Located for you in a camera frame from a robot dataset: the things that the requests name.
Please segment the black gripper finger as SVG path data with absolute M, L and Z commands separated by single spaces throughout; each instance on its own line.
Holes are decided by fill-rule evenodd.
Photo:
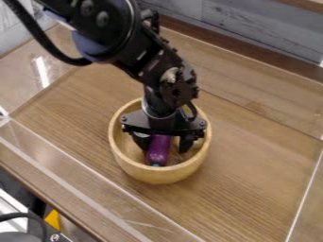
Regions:
M 150 148 L 151 136 L 146 133 L 134 132 L 132 140 L 139 148 L 147 150 Z
M 196 137 L 192 134 L 186 134 L 184 136 L 180 137 L 179 139 L 179 152 L 184 153 L 187 152 L 194 143 L 195 143 Z

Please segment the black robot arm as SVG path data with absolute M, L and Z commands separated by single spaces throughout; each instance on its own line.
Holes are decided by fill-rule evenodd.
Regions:
M 87 61 L 110 63 L 143 84 L 139 110 L 120 118 L 140 148 L 156 135 L 176 136 L 186 152 L 204 137 L 207 122 L 194 100 L 196 71 L 160 35 L 159 13 L 136 0 L 36 0 L 47 14 L 72 28 Z

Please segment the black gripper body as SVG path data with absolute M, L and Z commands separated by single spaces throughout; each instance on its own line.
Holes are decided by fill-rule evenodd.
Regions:
M 155 117 L 147 113 L 146 107 L 139 105 L 139 109 L 132 112 L 123 112 L 120 123 L 124 132 L 138 132 L 147 135 L 186 136 L 192 135 L 196 139 L 204 137 L 208 122 L 198 114 L 184 108 L 179 108 L 170 116 Z

